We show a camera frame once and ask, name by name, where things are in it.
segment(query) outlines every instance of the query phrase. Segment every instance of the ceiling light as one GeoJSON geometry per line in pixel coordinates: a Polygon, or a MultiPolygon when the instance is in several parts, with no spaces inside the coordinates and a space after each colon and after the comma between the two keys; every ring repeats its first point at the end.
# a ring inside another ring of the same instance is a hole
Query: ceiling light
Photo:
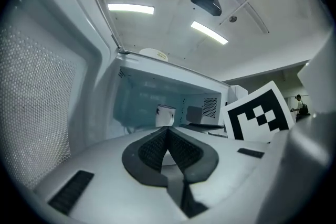
{"type": "Polygon", "coordinates": [[[153,7],[146,7],[131,4],[108,4],[109,10],[122,10],[125,12],[142,12],[147,14],[154,14],[153,7]]]}
{"type": "Polygon", "coordinates": [[[223,45],[228,43],[228,41],[224,37],[221,37],[219,34],[213,32],[211,29],[205,27],[204,25],[199,24],[196,21],[194,21],[191,24],[191,27],[197,29],[198,31],[203,32],[204,34],[212,37],[213,39],[216,39],[219,43],[222,43],[223,45]]]}

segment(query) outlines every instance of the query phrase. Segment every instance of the ventilation grille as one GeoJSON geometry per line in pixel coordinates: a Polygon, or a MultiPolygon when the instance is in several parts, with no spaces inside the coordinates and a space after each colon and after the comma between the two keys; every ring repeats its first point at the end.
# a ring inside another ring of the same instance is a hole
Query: ventilation grille
{"type": "Polygon", "coordinates": [[[202,116],[216,118],[217,98],[204,98],[202,116]]]}
{"type": "Polygon", "coordinates": [[[30,189],[70,157],[75,69],[14,27],[0,27],[0,152],[10,175],[30,189]]]}

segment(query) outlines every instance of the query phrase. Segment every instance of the white ceiling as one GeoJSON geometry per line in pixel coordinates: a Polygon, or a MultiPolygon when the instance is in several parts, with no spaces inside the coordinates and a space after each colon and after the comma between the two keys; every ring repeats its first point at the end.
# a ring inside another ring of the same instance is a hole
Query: white ceiling
{"type": "Polygon", "coordinates": [[[227,18],[242,1],[219,0],[223,13],[213,17],[190,0],[106,0],[108,4],[154,6],[154,15],[110,12],[125,49],[155,48],[169,62],[218,80],[229,80],[310,59],[323,45],[328,22],[317,0],[249,0],[265,23],[264,34],[245,8],[227,18]],[[217,41],[191,28],[197,21],[229,40],[217,41]]]}

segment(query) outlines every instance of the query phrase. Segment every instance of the white wall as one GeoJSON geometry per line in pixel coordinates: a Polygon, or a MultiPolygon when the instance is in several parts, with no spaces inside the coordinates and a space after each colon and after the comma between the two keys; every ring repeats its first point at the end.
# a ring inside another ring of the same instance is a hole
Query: white wall
{"type": "Polygon", "coordinates": [[[313,115],[315,110],[312,106],[310,97],[297,76],[302,67],[303,66],[297,66],[246,79],[232,80],[227,83],[231,85],[240,85],[250,94],[272,80],[275,82],[282,96],[287,101],[288,108],[297,108],[298,102],[294,97],[299,94],[302,96],[302,101],[308,106],[309,113],[313,115]]]}

